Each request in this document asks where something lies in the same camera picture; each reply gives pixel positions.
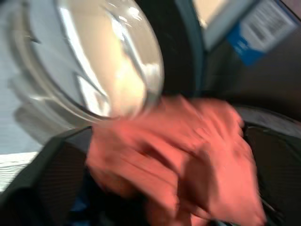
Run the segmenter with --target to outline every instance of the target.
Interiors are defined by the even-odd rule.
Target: laundry
[[[147,197],[151,226],[210,220],[262,226],[256,166],[235,109],[215,99],[164,97],[134,120],[94,125],[90,173],[107,191]]]

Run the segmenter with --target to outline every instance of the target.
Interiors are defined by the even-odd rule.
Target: barcode
[[[249,23],[249,27],[254,32],[254,34],[259,38],[260,41],[265,40],[264,33],[261,31],[261,29],[256,24],[251,22],[251,23]]]
[[[275,36],[278,31],[287,25],[287,21],[273,7],[270,8],[270,11],[272,17],[267,29],[271,35]]]

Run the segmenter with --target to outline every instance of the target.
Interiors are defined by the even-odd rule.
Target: blue label
[[[262,0],[228,34],[227,40],[247,66],[289,35],[296,23],[274,0]]]
[[[249,66],[263,57],[264,52],[252,49],[248,41],[241,35],[240,31],[240,24],[237,24],[228,35],[228,41],[240,56],[244,64]]]

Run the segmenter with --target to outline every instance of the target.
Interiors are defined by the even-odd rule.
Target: barcode label
[[[268,50],[295,28],[295,23],[273,0],[262,1],[245,19],[262,50]]]
[[[265,40],[265,34],[262,32],[262,29],[260,27],[256,26],[256,24],[254,22],[251,22],[249,24],[249,27],[254,32],[254,34],[260,39],[260,41]]]

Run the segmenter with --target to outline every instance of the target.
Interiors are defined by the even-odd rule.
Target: white label
[[[267,52],[296,28],[294,21],[273,0],[263,0],[242,21],[242,34],[252,49]]]

